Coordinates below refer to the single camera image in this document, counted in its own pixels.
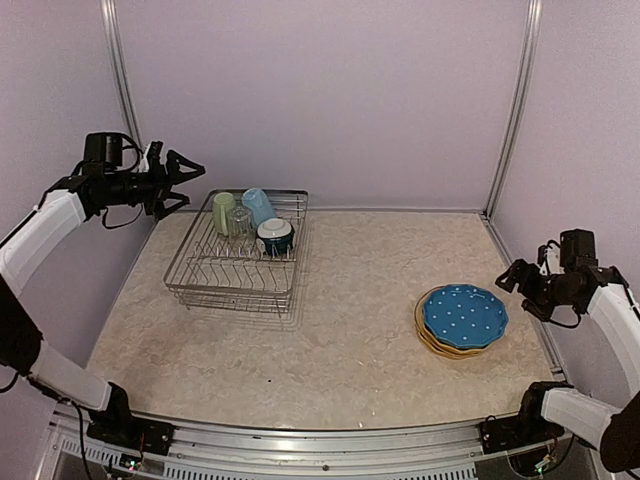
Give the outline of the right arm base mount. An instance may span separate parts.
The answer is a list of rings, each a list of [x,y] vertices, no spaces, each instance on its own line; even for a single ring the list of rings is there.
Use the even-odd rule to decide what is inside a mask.
[[[497,418],[487,417],[478,424],[480,441],[484,454],[493,454],[518,449],[562,437],[562,426],[545,420],[527,424],[517,415]]]

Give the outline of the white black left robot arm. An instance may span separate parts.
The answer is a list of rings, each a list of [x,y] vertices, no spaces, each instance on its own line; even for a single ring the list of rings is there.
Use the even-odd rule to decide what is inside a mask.
[[[24,287],[73,231],[114,206],[140,207],[162,220],[189,204],[177,185],[205,174],[160,141],[140,148],[119,132],[90,133],[82,160],[46,190],[39,203],[1,242],[1,363],[55,396],[85,408],[121,445],[140,424],[126,392],[80,367],[50,346],[19,301]]]

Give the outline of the yellow polka dot plate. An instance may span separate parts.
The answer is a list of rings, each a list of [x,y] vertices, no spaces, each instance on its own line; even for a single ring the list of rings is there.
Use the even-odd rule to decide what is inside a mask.
[[[485,352],[484,349],[458,350],[453,347],[444,348],[442,345],[434,344],[424,339],[421,340],[421,343],[432,353],[451,360],[473,358],[480,356]]]

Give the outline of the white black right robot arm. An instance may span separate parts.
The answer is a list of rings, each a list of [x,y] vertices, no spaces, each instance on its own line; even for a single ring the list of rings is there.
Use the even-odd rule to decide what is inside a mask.
[[[568,430],[599,453],[610,473],[639,476],[639,304],[620,270],[596,257],[595,235],[573,229],[538,249],[536,262],[515,260],[496,285],[517,291],[522,308],[542,323],[568,306],[594,321],[613,349],[631,394],[618,409],[558,381],[534,382],[525,391],[507,437],[531,444]]]

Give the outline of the clear glass cup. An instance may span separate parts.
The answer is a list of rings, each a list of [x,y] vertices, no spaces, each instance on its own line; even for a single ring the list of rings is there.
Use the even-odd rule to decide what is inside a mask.
[[[226,214],[226,225],[231,238],[249,236],[253,233],[251,211],[243,205],[231,208]]]

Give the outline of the blue plate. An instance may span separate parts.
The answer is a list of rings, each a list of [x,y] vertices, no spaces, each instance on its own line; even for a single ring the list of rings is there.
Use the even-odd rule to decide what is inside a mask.
[[[435,288],[418,307],[419,321],[437,341],[458,350],[485,349],[503,337],[509,323],[504,303],[470,284]]]

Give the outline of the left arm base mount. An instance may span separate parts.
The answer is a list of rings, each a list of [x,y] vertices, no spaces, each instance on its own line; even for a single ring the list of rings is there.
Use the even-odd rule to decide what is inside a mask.
[[[128,420],[96,418],[87,428],[89,438],[161,456],[168,455],[174,432],[170,423],[135,416]]]

